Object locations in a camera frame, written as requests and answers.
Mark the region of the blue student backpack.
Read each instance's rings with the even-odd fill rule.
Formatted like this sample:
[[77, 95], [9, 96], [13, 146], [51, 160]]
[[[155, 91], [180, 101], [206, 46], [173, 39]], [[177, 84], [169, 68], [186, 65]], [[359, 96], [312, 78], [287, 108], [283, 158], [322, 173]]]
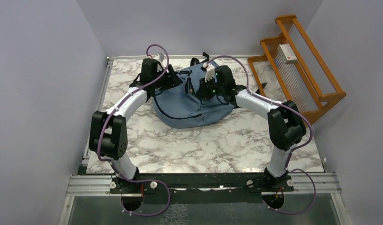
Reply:
[[215, 123], [234, 109], [223, 97], [215, 96], [207, 100], [195, 97], [200, 80], [204, 81], [205, 77], [201, 67], [210, 59], [205, 52], [203, 56], [205, 60], [192, 58], [189, 67], [174, 72], [181, 80], [180, 85], [168, 90], [156, 90], [153, 97], [156, 115], [172, 128], [194, 128]]

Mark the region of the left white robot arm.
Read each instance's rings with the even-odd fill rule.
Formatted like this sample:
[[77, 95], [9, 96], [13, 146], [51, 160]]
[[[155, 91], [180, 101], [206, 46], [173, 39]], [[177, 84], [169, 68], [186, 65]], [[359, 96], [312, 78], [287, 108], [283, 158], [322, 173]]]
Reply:
[[140, 180], [138, 168], [126, 154], [128, 147], [127, 122], [136, 110], [144, 105], [156, 90], [167, 90], [182, 82], [170, 64], [145, 58], [141, 72], [132, 81], [127, 93], [106, 111], [96, 111], [91, 118], [89, 150], [99, 160], [108, 162], [120, 178], [126, 191], [138, 190]]

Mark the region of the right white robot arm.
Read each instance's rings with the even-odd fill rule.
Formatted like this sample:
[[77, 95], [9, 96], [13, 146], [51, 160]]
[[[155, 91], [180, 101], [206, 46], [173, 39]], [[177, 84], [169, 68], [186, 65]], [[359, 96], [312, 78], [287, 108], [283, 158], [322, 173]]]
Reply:
[[248, 109], [267, 120], [274, 148], [263, 172], [263, 185], [267, 190], [276, 190], [286, 178], [292, 150], [306, 134], [306, 127], [296, 104], [292, 101], [278, 102], [257, 95], [243, 85], [237, 85], [228, 66], [215, 67], [203, 63], [201, 70], [205, 77], [200, 79], [196, 98], [209, 100], [218, 97], [225, 104]]

